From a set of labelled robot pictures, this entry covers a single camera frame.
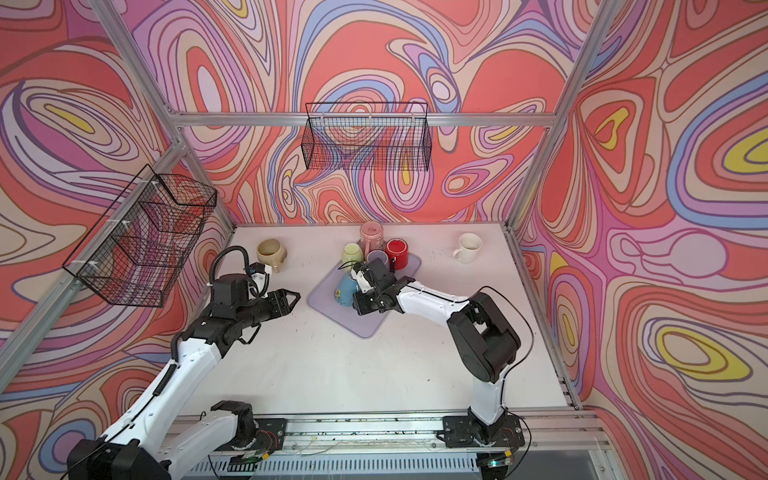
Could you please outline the beige speckled mug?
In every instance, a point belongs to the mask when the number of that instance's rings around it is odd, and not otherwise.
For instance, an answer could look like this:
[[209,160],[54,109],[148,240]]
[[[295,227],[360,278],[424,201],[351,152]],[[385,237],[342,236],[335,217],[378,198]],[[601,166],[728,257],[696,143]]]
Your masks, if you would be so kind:
[[287,248],[277,239],[264,240],[257,246],[257,260],[269,266],[273,273],[285,271],[287,256]]

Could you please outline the blue textured mug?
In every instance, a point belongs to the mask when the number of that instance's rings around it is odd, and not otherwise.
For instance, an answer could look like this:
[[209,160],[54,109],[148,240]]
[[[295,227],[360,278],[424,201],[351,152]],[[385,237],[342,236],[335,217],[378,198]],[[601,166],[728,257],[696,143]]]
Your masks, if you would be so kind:
[[335,301],[342,307],[352,307],[358,291],[357,283],[348,273],[344,273],[334,292]]

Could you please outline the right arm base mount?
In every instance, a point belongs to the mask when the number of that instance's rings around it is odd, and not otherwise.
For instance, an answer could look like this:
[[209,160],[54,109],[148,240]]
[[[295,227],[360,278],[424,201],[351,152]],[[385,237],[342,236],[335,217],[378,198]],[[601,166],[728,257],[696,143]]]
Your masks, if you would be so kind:
[[516,451],[526,444],[520,419],[512,414],[502,414],[490,425],[471,413],[444,416],[436,438],[448,448],[506,447]]

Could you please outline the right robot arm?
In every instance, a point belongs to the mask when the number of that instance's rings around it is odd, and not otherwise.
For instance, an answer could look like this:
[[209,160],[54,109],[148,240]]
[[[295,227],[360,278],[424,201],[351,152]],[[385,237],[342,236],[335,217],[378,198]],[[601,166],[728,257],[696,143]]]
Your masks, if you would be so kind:
[[445,326],[458,356],[474,377],[469,417],[483,426],[505,414],[504,380],[522,348],[519,334],[495,300],[478,291],[469,297],[429,288],[412,277],[396,276],[380,260],[350,267],[357,283],[353,308],[360,316],[395,311]]

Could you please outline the white mug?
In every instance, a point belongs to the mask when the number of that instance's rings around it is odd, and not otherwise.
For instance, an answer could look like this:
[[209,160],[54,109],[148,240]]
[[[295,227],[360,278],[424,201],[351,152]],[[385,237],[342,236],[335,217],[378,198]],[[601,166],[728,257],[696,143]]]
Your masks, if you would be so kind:
[[463,233],[458,239],[458,247],[453,251],[453,258],[467,265],[476,260],[483,246],[480,236],[475,233]]

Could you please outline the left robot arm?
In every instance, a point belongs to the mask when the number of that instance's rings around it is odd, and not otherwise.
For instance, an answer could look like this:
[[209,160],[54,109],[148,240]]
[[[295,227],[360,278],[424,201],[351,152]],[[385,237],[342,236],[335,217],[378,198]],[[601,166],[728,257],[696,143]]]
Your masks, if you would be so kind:
[[205,377],[236,344],[244,330],[289,315],[299,293],[278,289],[253,294],[252,279],[227,274],[211,282],[203,313],[174,335],[171,357],[137,402],[97,439],[79,441],[69,453],[68,479],[181,479],[222,446],[252,450],[261,439],[274,449],[279,442],[262,433],[250,404],[223,400],[198,423],[172,441],[165,439],[182,408]]

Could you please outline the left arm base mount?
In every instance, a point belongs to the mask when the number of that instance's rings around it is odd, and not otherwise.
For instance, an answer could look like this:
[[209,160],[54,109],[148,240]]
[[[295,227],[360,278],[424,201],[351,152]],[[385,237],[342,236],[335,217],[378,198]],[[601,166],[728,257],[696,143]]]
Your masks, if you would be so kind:
[[282,417],[257,417],[254,427],[244,433],[238,431],[229,442],[217,447],[215,452],[223,451],[255,451],[274,453],[283,448],[288,419]]

